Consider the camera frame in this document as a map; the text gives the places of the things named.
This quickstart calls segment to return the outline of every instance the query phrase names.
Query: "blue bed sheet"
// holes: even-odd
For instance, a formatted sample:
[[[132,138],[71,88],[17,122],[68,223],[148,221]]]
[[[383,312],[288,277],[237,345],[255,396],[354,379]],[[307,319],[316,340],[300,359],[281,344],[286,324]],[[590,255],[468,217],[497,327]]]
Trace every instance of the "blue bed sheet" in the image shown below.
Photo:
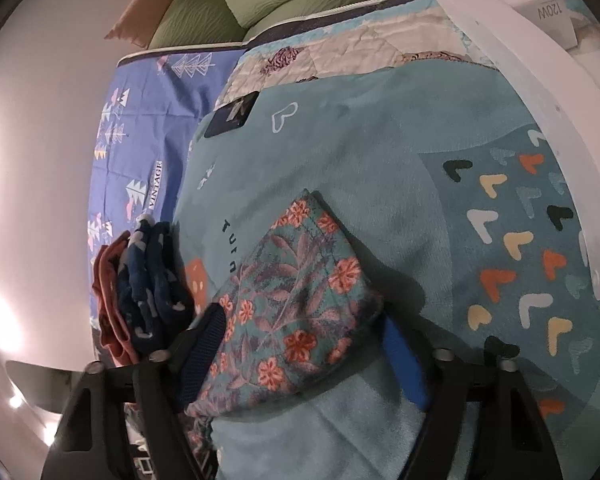
[[[170,221],[200,119],[212,111],[244,49],[179,50],[120,64],[94,149],[87,242],[89,282],[101,245],[147,212]],[[91,319],[97,316],[90,296]]]

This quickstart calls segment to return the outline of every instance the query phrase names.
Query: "stack of folded clothes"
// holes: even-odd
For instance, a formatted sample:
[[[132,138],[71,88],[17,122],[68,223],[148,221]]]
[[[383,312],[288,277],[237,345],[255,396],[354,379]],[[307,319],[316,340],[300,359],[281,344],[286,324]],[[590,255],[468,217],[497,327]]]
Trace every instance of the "stack of folded clothes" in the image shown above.
[[[119,366],[167,348],[193,319],[193,299],[176,276],[170,227],[142,215],[136,230],[102,246],[93,264],[100,342]]]

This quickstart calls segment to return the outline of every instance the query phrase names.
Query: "yellow heart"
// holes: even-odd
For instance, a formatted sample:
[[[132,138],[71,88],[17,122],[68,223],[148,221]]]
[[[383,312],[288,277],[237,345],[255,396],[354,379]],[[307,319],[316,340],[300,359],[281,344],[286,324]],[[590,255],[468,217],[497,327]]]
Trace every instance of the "yellow heart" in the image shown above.
[[[502,184],[507,181],[507,175],[505,174],[497,174],[497,175],[481,175],[480,176],[480,184],[484,189],[484,192],[489,195],[490,198],[496,198],[498,194],[496,190],[493,189],[493,186],[497,186],[498,184]]]
[[[511,257],[518,262],[522,259],[520,245],[529,244],[533,241],[533,239],[534,234],[531,231],[524,231],[522,233],[507,233],[502,237],[507,251],[509,251]]]
[[[555,357],[558,353],[558,336],[560,334],[566,334],[571,332],[573,329],[573,323],[570,319],[564,319],[561,317],[552,317],[547,325],[549,337],[549,354]]]
[[[481,305],[472,305],[467,313],[467,321],[471,330],[478,330],[480,325],[488,325],[491,322],[491,314]]]

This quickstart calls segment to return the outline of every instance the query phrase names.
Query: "red folded garment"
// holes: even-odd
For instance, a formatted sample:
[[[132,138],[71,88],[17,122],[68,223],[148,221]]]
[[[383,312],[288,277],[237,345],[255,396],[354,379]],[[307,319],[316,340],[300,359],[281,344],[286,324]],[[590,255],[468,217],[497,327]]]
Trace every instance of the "red folded garment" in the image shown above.
[[[93,293],[98,300],[100,343],[118,366],[133,365],[140,361],[131,344],[125,319],[118,310],[116,277],[120,256],[126,249],[130,233],[125,231],[111,245],[103,245],[93,264]]]

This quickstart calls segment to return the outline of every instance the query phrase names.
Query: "teal blanket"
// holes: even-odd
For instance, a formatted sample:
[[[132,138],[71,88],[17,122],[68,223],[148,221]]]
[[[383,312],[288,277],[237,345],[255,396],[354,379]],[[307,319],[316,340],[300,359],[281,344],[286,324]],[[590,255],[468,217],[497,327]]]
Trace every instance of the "teal blanket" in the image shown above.
[[[560,168],[499,72],[420,60],[266,89],[242,128],[205,139],[209,119],[175,214],[198,300],[312,190],[402,322],[474,362],[490,335],[520,348],[565,478],[590,476],[600,464],[600,302]],[[423,415],[377,343],[330,381],[216,420],[221,474],[395,479]],[[450,478],[464,477],[474,416]]]

